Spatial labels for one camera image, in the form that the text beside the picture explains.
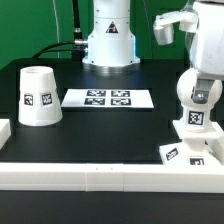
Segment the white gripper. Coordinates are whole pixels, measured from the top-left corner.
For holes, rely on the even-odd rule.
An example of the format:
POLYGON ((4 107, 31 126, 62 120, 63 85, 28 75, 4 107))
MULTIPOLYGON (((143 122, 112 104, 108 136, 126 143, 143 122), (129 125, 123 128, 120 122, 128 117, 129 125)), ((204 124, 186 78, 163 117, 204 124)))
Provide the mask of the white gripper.
POLYGON ((174 41, 174 23, 186 33, 189 59, 200 78, 191 99, 206 104, 213 80, 224 80, 224 0, 187 0, 183 9, 157 15, 153 30, 159 45, 174 41))

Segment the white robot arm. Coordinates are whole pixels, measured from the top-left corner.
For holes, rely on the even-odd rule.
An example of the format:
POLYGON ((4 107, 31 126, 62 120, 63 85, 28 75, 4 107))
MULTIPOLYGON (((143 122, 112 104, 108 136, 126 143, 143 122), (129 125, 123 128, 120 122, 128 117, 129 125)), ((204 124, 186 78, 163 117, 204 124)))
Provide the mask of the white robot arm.
MULTIPOLYGON (((88 36, 83 63, 104 71, 140 62, 130 31, 130 0, 93 0, 94 28, 88 36)), ((205 104, 212 84, 224 80, 224 0, 188 0, 180 11, 158 15, 153 24, 156 41, 174 41, 173 25, 186 33, 186 47, 196 86, 193 101, 205 104)))

